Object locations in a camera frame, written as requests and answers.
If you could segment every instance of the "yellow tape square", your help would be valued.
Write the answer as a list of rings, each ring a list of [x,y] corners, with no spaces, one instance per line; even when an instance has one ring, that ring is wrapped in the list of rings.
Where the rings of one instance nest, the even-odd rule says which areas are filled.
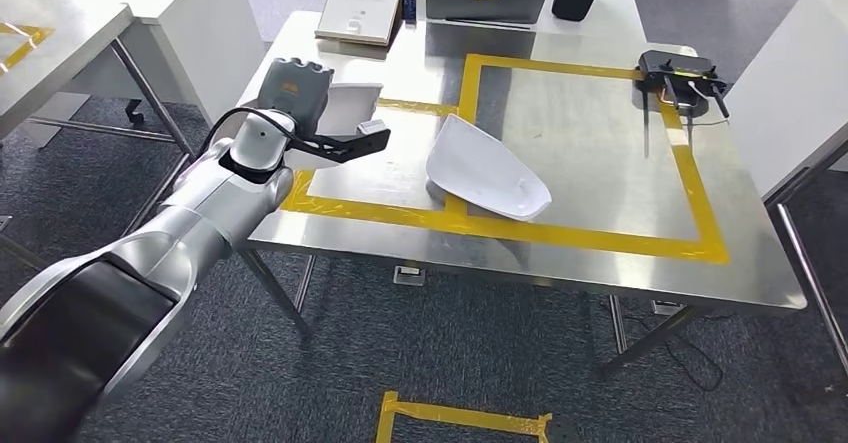
[[[469,54],[465,59],[458,107],[395,100],[380,100],[379,104],[439,116],[457,113],[473,124],[477,114],[480,75],[484,66],[634,81],[641,79],[638,71],[629,69]],[[682,130],[677,112],[670,106],[659,106],[666,130],[669,133]],[[669,140],[692,210],[695,228],[700,236],[699,240],[631,235],[469,215],[466,202],[450,194],[445,198],[442,211],[315,197],[308,194],[314,171],[300,171],[295,175],[292,192],[281,208],[316,215],[427,228],[446,233],[726,264],[729,255],[695,165],[692,150],[687,141],[679,141],[677,138]]]
[[[37,26],[14,25],[12,23],[0,22],[0,35],[18,35],[26,38],[11,54],[0,61],[0,76],[5,75],[11,68],[24,59],[32,50],[41,44],[50,34],[52,28],[39,28]]]

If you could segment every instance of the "yellow tape marking on floor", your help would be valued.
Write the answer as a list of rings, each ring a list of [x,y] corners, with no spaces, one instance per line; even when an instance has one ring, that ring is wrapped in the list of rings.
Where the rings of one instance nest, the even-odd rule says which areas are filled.
[[[476,119],[480,75],[483,66],[529,69],[601,78],[641,79],[639,72],[635,70],[469,54],[465,61],[457,109],[459,116],[471,124],[474,124]],[[391,101],[390,107],[410,111],[429,113],[448,111],[446,108],[442,108],[442,105],[435,105],[438,108],[434,108],[434,105],[429,103],[387,101]],[[681,129],[680,118],[674,113],[673,109],[669,110],[668,106],[660,104],[660,108],[663,123],[672,141],[674,161],[692,209],[695,227],[701,238],[697,241],[472,216],[467,214],[465,200],[450,194],[446,195],[443,211],[314,197],[308,194],[314,171],[301,171],[296,174],[294,188],[281,208],[302,213],[412,226],[447,233],[726,264],[729,261],[729,256],[709,204],[706,190],[698,174],[692,150],[688,146],[688,142],[679,142],[672,138],[673,134]]]
[[[538,438],[539,443],[548,443],[545,431],[548,421],[552,417],[548,413],[546,415],[540,415],[536,419],[522,418],[462,408],[451,408],[448,406],[398,401],[398,393],[396,391],[387,391],[383,395],[383,404],[380,409],[380,420],[377,423],[377,438],[375,439],[375,443],[391,443],[392,428],[394,427],[396,414],[409,416],[418,420],[452,423],[455,425],[473,426],[488,430],[535,436]]]
[[[41,44],[53,32],[51,28],[38,28],[35,26],[12,25],[11,23],[0,23],[0,33],[26,36],[27,41],[18,49],[7,56],[0,64],[0,76],[21,62],[32,50]]]

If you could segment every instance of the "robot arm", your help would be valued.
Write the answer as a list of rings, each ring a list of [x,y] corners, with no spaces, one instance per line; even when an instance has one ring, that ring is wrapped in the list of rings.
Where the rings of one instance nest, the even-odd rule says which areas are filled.
[[[263,109],[222,117],[248,113],[234,139],[180,175],[156,217],[50,266],[0,308],[0,440],[68,438],[98,402],[143,374],[181,327],[197,283],[288,195],[287,151],[344,162],[385,148],[384,127],[316,134],[331,79],[314,63],[276,60]]]

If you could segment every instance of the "box lid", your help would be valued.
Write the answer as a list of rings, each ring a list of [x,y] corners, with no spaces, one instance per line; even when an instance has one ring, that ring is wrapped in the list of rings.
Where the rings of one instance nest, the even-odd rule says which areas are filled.
[[[327,0],[315,35],[388,44],[399,0]]]

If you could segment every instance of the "stainless steel table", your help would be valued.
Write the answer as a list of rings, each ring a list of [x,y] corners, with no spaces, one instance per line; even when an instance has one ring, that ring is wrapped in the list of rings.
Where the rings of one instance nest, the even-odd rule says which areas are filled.
[[[317,21],[294,13],[259,74],[273,57],[297,56],[335,68],[335,81],[380,81],[375,117],[392,137],[382,153],[300,172],[252,248],[688,305],[628,347],[611,298],[621,354],[610,371],[713,308],[779,315],[806,306],[718,110],[688,122],[634,87],[642,52],[693,50],[419,23],[387,52],[316,40]],[[548,185],[553,203],[532,224],[428,184],[425,162],[449,112],[499,138]],[[306,283],[308,271],[298,309]]]
[[[195,157],[121,42],[120,35],[132,18],[126,5],[98,0],[0,0],[0,138],[30,119],[65,128],[176,143],[182,150],[183,157],[143,205],[127,232],[141,224],[180,168]],[[169,134],[30,117],[107,47],[124,64]],[[30,266],[41,266],[2,235],[0,246]]]

